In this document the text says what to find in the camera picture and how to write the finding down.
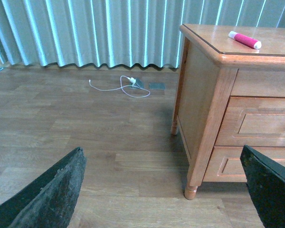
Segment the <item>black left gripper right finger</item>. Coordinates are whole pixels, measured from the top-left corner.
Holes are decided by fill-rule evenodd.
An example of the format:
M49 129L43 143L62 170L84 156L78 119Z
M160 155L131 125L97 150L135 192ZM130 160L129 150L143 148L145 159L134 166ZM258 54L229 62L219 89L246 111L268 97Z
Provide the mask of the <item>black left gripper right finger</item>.
M240 161L263 226L285 228L285 167L248 145L244 145Z

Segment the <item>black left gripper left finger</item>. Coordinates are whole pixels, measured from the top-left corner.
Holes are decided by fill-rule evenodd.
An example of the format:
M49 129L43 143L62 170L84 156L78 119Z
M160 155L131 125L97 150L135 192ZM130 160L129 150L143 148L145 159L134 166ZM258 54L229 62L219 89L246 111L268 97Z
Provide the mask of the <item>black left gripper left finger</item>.
M81 191L86 157L75 148L0 205L0 228L66 228Z

